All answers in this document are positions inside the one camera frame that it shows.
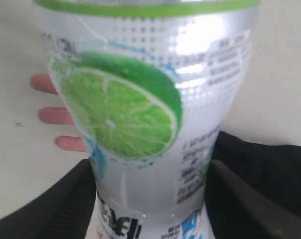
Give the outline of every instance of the lime slice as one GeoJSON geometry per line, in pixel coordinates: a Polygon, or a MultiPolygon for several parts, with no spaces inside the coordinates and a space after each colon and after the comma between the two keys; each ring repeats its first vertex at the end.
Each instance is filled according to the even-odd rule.
{"type": "Polygon", "coordinates": [[[61,80],[61,89],[93,139],[120,157],[159,155],[180,129],[181,100],[174,84],[158,69],[135,59],[82,55],[78,68],[61,80]]]}

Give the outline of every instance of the plastic bottle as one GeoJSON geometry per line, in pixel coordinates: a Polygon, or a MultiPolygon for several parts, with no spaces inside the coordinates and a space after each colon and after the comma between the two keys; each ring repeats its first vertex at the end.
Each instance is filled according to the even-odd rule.
{"type": "Polygon", "coordinates": [[[35,0],[53,83],[91,157],[99,239],[205,239],[206,172],[258,0],[35,0]]]}

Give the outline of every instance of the finger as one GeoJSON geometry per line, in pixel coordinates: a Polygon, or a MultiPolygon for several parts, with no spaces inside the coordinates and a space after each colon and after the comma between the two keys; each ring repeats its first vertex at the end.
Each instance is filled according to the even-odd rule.
{"type": "Polygon", "coordinates": [[[74,122],[70,113],[64,107],[45,107],[38,112],[40,120],[49,124],[70,124],[74,122]]]}
{"type": "Polygon", "coordinates": [[[56,138],[55,143],[67,151],[86,152],[84,143],[79,137],[59,136],[56,138]]]}
{"type": "Polygon", "coordinates": [[[57,95],[51,78],[47,74],[37,74],[31,77],[30,85],[37,91],[42,91],[57,95]]]}

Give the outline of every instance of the bottle label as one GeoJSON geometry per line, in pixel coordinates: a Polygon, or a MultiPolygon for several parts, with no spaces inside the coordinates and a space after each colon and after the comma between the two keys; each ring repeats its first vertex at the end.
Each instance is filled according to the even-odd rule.
{"type": "Polygon", "coordinates": [[[99,237],[205,239],[206,172],[250,28],[230,34],[222,14],[36,10],[50,76],[91,157],[99,237]]]}

